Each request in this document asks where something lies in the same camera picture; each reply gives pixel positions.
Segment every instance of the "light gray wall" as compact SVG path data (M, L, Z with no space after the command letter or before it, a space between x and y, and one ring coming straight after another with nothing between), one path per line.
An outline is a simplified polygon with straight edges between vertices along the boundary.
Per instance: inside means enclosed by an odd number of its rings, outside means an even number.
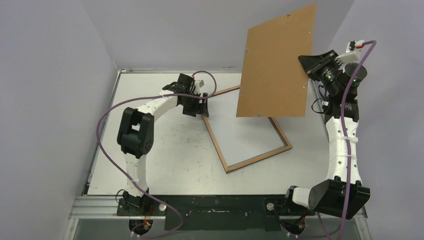
M79 0L0 3L0 239L62 239L116 69Z
M313 50L354 0L81 0L119 69L241 67L247 30L317 2Z
M374 240L423 239L424 1L356 0L330 47L377 40L359 86L359 173Z

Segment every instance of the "wooden picture frame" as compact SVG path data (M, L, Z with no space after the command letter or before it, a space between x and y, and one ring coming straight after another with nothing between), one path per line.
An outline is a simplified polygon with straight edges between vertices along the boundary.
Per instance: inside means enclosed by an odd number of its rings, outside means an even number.
M230 88L227 88L227 89L221 90L221 91L217 91L217 92L215 93L215 95L211 96L211 98L216 97L216 96L219 96L219 95L221 95L221 94L225 94L225 93L228 93L228 92L234 91L234 90L238 90L238 89L240 89L240 85L238 85L238 86L233 86L233 87L230 87ZM203 122L204 122L204 124L206 125L206 128L207 128L207 131L208 131L208 133L209 133L209 136L210 136L210 138L212 139L213 145L215 146L215 149L216 149L216 152L217 152L217 154L218 154L219 160L221 161L222 166L223 166L223 168L224 168L224 170L225 170L225 172L226 172L227 174L228 174L228 173L231 173L231 172L233 172L233 171L235 171L235 170L238 170L238 169L240 169L240 168L243 168L243 167L246 167L246 166L248 166L248 165L251 165L251 164L257 163L257 162L259 162L259 161L261 161L261 160L267 159L267 158L269 158L269 157L272 157L272 156L274 156L274 155L277 155L277 154L280 154L280 153L283 153L283 152L285 152L285 151L288 151L288 150L292 149L292 145L290 144L289 139L288 139L288 138L287 138L287 136L284 134L284 132L283 132L282 128L279 126L279 124L277 123L277 121L276 121L273 117L268 117L268 119L269 119L270 123L271 123L271 124L272 124L272 126L274 127L274 129L275 129L276 133L278 134L278 136L279 136L279 138L281 139L281 141L282 141L282 143L284 144L284 146L279 147L279 148L276 148L276 149L271 150L271 151L268 151L268 152L265 152L265 153L263 153L263 154L257 155L257 156L255 156L255 157L252 157L252 158L246 159L246 160L244 160L244 161L242 161L242 162L239 162L239 163L237 163L237 164L234 164L234 165L228 166L228 165L227 165L227 162L226 162L226 160L225 160L225 158L224 158L224 155L223 155L223 153L222 153L222 151L221 151L221 148L220 148L220 146L219 146L219 144L218 144L218 141L217 141L217 139L215 138L214 132L212 131L212 128L211 128L211 125L210 125L210 123L209 123L209 121L208 121L208 118L207 118L207 117L204 117L204 116L203 116L202 118L203 118Z

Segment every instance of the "brown backboard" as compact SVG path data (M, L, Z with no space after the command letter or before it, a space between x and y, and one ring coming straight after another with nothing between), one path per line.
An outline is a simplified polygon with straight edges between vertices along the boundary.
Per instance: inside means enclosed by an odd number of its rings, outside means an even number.
M310 55L316 5L254 26L247 41L237 117L304 117L308 76L298 61Z

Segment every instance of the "white tabletop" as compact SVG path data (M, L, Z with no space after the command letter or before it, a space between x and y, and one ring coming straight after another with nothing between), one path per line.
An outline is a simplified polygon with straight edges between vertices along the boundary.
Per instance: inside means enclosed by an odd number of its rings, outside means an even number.
M123 73L113 104L136 97L157 95L163 86L178 79L178 73ZM240 73L215 73L218 90L240 84ZM213 82L206 74L196 75L211 93ZM259 195L285 194L291 185L310 188L322 182L328 171L329 147L325 126L319 114L311 111L316 99L308 86L305 117L277 117L293 148L258 163L224 172L201 117L182 114L178 106L155 122L154 145L147 155L146 179L149 191L157 195ZM143 101L120 106L107 119L102 144L125 169L124 154L117 144L122 112ZM126 186L126 177L106 159L95 156L88 195L115 195Z

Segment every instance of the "red wire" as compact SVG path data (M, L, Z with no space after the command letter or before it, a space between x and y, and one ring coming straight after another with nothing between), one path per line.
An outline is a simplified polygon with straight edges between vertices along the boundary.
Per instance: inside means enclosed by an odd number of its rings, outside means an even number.
M147 223L146 218L147 218L148 216L150 216L150 214L152 214L152 212L153 212L153 206L152 206L152 205L150 205L150 211L148 212L148 214L147 214L147 215L145 215L145 216L144 216L144 225L146 225L146 223Z

